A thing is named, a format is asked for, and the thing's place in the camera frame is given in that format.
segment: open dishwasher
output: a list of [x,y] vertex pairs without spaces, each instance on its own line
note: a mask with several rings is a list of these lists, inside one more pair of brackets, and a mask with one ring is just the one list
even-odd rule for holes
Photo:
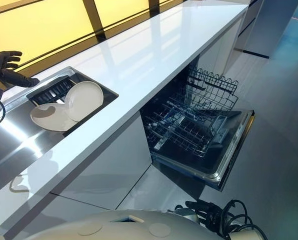
[[187,66],[142,109],[153,163],[222,190],[255,117],[238,82]]

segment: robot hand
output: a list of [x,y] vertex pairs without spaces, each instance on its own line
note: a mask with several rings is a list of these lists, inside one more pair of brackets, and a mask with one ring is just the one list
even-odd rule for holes
[[0,69],[16,68],[18,64],[11,62],[19,62],[23,53],[21,51],[1,51],[0,52]]
[[[14,72],[8,68],[16,68],[18,64],[12,62],[19,62],[22,52],[20,51],[1,51],[0,52],[0,81],[23,88],[30,88],[39,83],[37,78],[27,78],[24,75]],[[3,90],[0,89],[0,100],[3,95]]]
[[198,199],[197,202],[186,201],[187,208],[192,209],[200,217],[200,223],[205,225],[210,231],[220,234],[221,216],[223,209],[213,204],[212,202],[206,202]]

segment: cable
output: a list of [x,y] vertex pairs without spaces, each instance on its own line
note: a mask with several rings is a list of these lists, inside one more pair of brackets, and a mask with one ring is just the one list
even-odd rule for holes
[[228,231],[226,232],[226,234],[228,235],[229,233],[234,232],[237,228],[240,228],[241,225],[239,224],[232,224],[228,227]]
[[245,224],[242,225],[241,227],[237,228],[236,230],[234,230],[234,232],[240,232],[242,229],[246,229],[246,228],[255,228],[258,230],[258,232],[261,234],[261,236],[263,237],[264,240],[268,240],[266,234],[261,230],[260,227],[258,227],[255,224]]
[[245,214],[239,214],[239,215],[237,215],[237,216],[232,217],[232,218],[226,223],[225,228],[224,228],[225,232],[226,232],[226,233],[230,233],[230,232],[232,232],[233,229],[232,229],[231,231],[229,231],[229,228],[231,227],[231,223],[232,223],[234,220],[237,220],[237,219],[239,219],[239,218],[243,218],[243,217],[247,218],[247,219],[249,220],[250,224],[253,225],[253,221],[252,221],[251,217],[246,216]]
[[0,105],[1,105],[1,108],[2,108],[2,117],[0,119],[0,123],[4,120],[5,116],[6,116],[6,108],[5,106],[3,105],[3,103],[0,101]]
[[232,207],[236,207],[236,206],[235,206],[235,203],[239,203],[239,204],[242,205],[243,210],[244,210],[244,215],[245,215],[245,217],[244,217],[244,224],[247,224],[247,222],[248,222],[248,213],[247,213],[247,208],[246,208],[245,204],[244,204],[242,201],[237,200],[237,199],[233,199],[233,200],[231,200],[231,201],[228,202],[227,205],[223,208],[223,211],[222,211],[222,213],[221,213],[221,233],[222,233],[222,236],[223,236],[223,237],[225,237],[225,236],[228,235],[228,232],[226,232],[226,230],[225,230],[225,223],[226,223],[225,218],[227,217],[230,208],[232,208]]

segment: dark wire basket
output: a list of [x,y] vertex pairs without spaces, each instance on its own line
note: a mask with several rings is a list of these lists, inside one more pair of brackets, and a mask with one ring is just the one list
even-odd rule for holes
[[144,116],[147,140],[159,150],[166,141],[203,157],[215,132],[215,121],[238,100],[238,82],[190,67],[184,89],[178,89],[157,109]]

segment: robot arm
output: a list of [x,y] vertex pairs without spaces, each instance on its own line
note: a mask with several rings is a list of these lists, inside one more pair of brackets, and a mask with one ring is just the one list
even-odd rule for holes
[[[236,207],[236,203],[243,207],[244,214],[233,215],[229,212],[230,208]],[[223,209],[212,202],[200,199],[197,202],[186,201],[185,205],[197,214],[201,224],[224,239],[267,240],[265,233],[253,224],[252,219],[247,214],[245,204],[240,200],[231,200]],[[235,222],[240,218],[244,219],[243,223]]]
[[[23,88],[30,88],[39,83],[37,78],[27,78],[24,75],[14,72],[8,68],[16,68],[22,52],[20,51],[1,51],[0,52],[0,81]],[[3,90],[0,89],[0,100],[3,95]]]
[[[233,201],[228,203],[227,210],[232,203]],[[213,230],[210,231],[210,228],[208,230],[200,225],[195,210],[199,209],[197,210],[200,212],[198,215],[206,220],[210,213],[211,219],[208,221],[212,222],[214,217],[218,218],[218,214],[214,215],[213,212],[227,211],[226,207],[222,210],[213,203],[201,200],[186,202],[186,205],[193,209],[177,205],[174,211],[168,212],[155,210],[104,211],[80,221],[63,223],[43,230],[25,240],[268,240],[260,228],[257,229],[258,231],[246,230],[247,227],[251,227],[250,224],[241,225],[242,223],[239,225],[241,228],[239,231],[219,236],[213,233]]]

